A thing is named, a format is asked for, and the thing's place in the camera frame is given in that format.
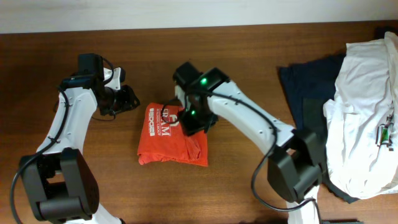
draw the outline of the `wooden tabletop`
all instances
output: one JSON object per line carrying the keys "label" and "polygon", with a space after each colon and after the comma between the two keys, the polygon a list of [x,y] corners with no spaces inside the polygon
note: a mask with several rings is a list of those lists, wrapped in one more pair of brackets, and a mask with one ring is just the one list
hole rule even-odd
{"label": "wooden tabletop", "polygon": [[[293,124],[277,67],[345,51],[345,43],[373,39],[390,22],[286,24],[189,29],[109,30],[0,35],[0,217],[13,223],[9,188],[19,159],[44,140],[57,100],[56,86],[77,70],[77,55],[95,52],[123,67],[125,84],[141,101],[113,122],[92,120],[84,157],[99,185],[101,203],[127,223],[275,223],[286,219],[263,207],[250,190],[262,154],[234,126],[221,119],[208,133],[208,167],[176,162],[139,165],[137,146],[146,106],[173,97],[174,70],[191,61],[200,70],[218,67],[259,106]],[[266,180],[257,189],[284,207]],[[382,195],[351,205],[318,194],[324,220],[397,223],[398,195]],[[36,223],[21,182],[16,205],[24,223]]]}

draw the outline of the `navy fabric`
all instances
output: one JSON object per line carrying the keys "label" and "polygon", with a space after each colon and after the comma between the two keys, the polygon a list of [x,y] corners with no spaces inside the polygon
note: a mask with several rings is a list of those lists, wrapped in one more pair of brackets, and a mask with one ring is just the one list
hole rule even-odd
{"label": "navy fabric", "polygon": [[[334,98],[335,81],[344,57],[345,54],[333,55],[304,64],[279,68],[280,81],[297,129],[309,128],[322,138],[327,138],[323,104]],[[323,183],[330,192],[348,203],[359,200],[336,187],[327,174],[323,178]]]}

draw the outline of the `white arm with black joint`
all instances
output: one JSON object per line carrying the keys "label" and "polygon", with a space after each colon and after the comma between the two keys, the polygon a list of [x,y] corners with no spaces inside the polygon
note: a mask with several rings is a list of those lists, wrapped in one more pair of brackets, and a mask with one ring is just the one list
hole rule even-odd
{"label": "white arm with black joint", "polygon": [[[242,91],[238,88],[238,86],[233,81],[224,82],[217,88],[215,88],[213,93],[222,94],[225,96],[231,96],[233,98],[239,99],[250,106],[254,107],[258,111],[260,111],[263,115],[265,115],[271,122],[274,123],[274,126],[277,128],[277,142],[276,145],[282,147],[287,141],[289,141],[293,136],[294,127],[288,124],[281,122],[276,119],[266,111],[264,111],[260,106],[255,104],[252,100],[250,100],[246,95],[242,93]],[[179,100],[184,104],[185,102],[185,94],[183,90],[176,86],[175,95],[179,98]],[[228,120],[234,126],[236,126],[246,137],[248,137],[265,155],[271,148],[271,144],[274,140],[274,136],[272,134],[272,128],[257,113],[253,112],[253,110],[248,107],[235,103],[232,100],[222,98],[219,96],[208,96],[207,97],[208,106],[211,112],[216,115],[220,115],[221,117]],[[304,198],[315,198],[317,196],[319,186],[314,187],[312,190],[306,194]],[[298,203],[289,203],[287,202],[287,207],[291,208],[297,206]],[[313,203],[307,203],[304,207],[294,212],[289,212],[289,224],[312,224],[319,223],[317,210]]]}
{"label": "white arm with black joint", "polygon": [[[106,87],[110,87],[114,90],[120,90],[120,77],[121,69],[115,68],[112,80],[106,84]],[[112,71],[104,68],[104,79],[107,80],[111,77]],[[69,100],[69,115],[65,127],[57,141],[48,151],[44,154],[60,153],[63,149],[70,147],[72,149],[79,149],[83,154],[83,144],[86,137],[88,123],[97,109],[97,101],[93,90],[78,88],[68,88],[65,90],[65,94]],[[59,94],[58,110],[55,114],[54,121],[51,125],[50,131],[45,138],[44,142],[38,147],[37,151],[48,145],[57,131],[60,128],[63,115],[65,113],[65,99],[63,95]],[[67,223],[74,224],[121,224],[121,220],[112,216],[101,204],[98,210],[93,214],[91,220],[72,220]]]}

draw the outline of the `green light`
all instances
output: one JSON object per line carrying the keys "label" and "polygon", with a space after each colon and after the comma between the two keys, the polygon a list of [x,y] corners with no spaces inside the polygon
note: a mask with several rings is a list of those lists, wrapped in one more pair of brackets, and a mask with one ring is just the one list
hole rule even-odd
{"label": "green light", "polygon": [[202,78],[200,84],[205,85],[207,83],[207,78]]}

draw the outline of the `robotic arm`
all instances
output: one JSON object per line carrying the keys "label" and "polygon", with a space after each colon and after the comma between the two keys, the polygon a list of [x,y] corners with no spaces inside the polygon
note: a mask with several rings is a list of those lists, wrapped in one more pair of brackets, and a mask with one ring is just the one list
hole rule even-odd
{"label": "robotic arm", "polygon": [[[279,121],[245,96],[217,68],[200,73],[187,62],[177,69],[173,80],[177,84],[175,95],[185,106],[178,115],[185,134],[207,132],[218,116],[227,119],[265,155],[252,178],[255,197],[269,208],[289,212],[290,224],[320,222],[315,200],[322,175],[326,173],[324,139]],[[266,159],[267,179],[287,201],[288,208],[269,205],[255,191],[254,181]]]}
{"label": "robotic arm", "polygon": [[[96,54],[79,55],[79,71],[60,85],[58,110],[47,137],[36,154],[21,159],[22,182],[39,221],[123,223],[100,204],[98,184],[82,156],[88,123],[97,107],[101,115],[116,116],[140,104],[133,90],[120,84],[124,70],[109,62],[111,69],[104,68],[104,60],[108,62]],[[51,184],[48,179],[59,173],[65,181]]]}

